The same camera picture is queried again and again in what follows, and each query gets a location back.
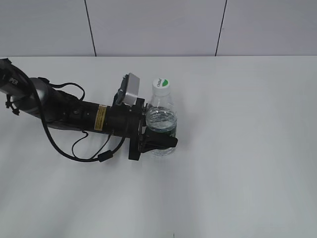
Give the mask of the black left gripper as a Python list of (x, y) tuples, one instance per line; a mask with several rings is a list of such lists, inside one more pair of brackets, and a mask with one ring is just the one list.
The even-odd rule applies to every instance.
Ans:
[(167, 150), (175, 148), (178, 139), (176, 138), (176, 127), (169, 131), (154, 131), (146, 128), (141, 135), (141, 151), (139, 149), (140, 134), (142, 126), (145, 125), (145, 100), (137, 98), (132, 106), (126, 104), (112, 104), (106, 111), (106, 131), (114, 136), (121, 137), (119, 144), (112, 150), (106, 151), (106, 160), (112, 158), (123, 145), (126, 138), (129, 142), (129, 160), (139, 160), (141, 153), (154, 150)]

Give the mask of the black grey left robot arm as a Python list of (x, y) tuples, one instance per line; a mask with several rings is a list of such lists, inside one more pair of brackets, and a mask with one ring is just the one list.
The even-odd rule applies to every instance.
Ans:
[(46, 78), (28, 77), (9, 59), (0, 61), (0, 90), (6, 94), (6, 107), (15, 115), (25, 112), (42, 122), (52, 146), (56, 143), (50, 129), (95, 132), (129, 139), (129, 160), (140, 155), (177, 145), (177, 138), (156, 132), (146, 123), (146, 105), (138, 97), (140, 80), (129, 73), (123, 77), (110, 106), (86, 102), (62, 90)]

